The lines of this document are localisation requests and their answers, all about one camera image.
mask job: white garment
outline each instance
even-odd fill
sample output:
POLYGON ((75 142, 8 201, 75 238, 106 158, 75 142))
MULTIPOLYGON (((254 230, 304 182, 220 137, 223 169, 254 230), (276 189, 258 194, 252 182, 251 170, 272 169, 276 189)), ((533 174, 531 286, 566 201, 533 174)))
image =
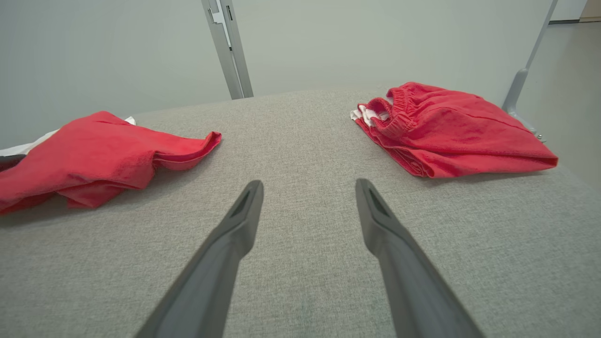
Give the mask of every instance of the white garment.
MULTIPOLYGON (((393 104, 391 97, 386 96, 385 100, 391 105, 393 104)), ((359 105, 358 110, 356 109, 350 112, 350 118, 352 118, 353 121, 355 121, 357 118, 363 118, 363 122, 365 122, 365 125, 368 127, 373 127, 374 123, 371 121, 373 117, 381 121, 386 121, 390 116, 387 111, 375 112, 371 109, 367 109, 364 105, 359 105)))
MULTIPOLYGON (((125 121, 129 122, 130 124, 133 124, 134 126, 136 125, 136 120, 134 120, 134 118, 131 116, 126 118, 125 121)), ((31 151, 31 149, 35 148, 40 143, 48 140, 48 138, 51 137, 52 135, 54 135, 55 132, 58 132, 58 129, 55 131, 46 133, 44 136, 40 137, 35 142, 21 144, 20 146, 14 146, 14 147, 2 149, 2 150, 0 150, 0 156, 11 156, 11 155, 19 155, 19 154, 27 155, 31 151)))

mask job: red cloth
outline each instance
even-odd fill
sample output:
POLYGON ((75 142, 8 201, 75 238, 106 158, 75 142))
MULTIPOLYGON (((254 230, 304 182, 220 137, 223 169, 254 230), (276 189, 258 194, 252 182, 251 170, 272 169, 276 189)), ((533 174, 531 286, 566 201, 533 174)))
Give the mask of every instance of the red cloth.
POLYGON ((17 166, 0 173, 0 214, 35 206, 55 193, 69 207, 98 207, 125 189, 144 189, 155 167, 194 167, 221 141, 152 131, 106 111, 63 126, 17 166))
POLYGON ((355 122, 405 170, 422 177, 521 173, 557 166, 520 121, 480 96, 408 82, 366 104, 387 120, 355 122))

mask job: gray upholstered surface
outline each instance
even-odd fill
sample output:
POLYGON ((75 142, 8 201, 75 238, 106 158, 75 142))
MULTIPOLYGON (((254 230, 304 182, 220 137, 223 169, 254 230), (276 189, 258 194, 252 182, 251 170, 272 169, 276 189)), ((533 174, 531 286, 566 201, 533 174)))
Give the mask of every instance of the gray upholstered surface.
POLYGON ((187 172, 97 210, 0 218, 0 336, 133 335, 252 179, 265 185, 226 337, 391 337, 355 179, 370 179, 491 337, 598 336, 601 198, 562 168, 412 177, 349 119, 380 92, 307 91, 137 115, 224 134, 187 172))

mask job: gray wall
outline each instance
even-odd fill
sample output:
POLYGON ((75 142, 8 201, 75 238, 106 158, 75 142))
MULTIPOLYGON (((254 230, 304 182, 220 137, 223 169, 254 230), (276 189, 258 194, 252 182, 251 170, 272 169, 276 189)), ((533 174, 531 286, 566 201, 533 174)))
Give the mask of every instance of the gray wall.
POLYGON ((0 0, 0 149, 99 110, 222 100, 200 0, 0 0))
POLYGON ((255 96, 416 81, 500 105, 552 0, 233 2, 255 96))

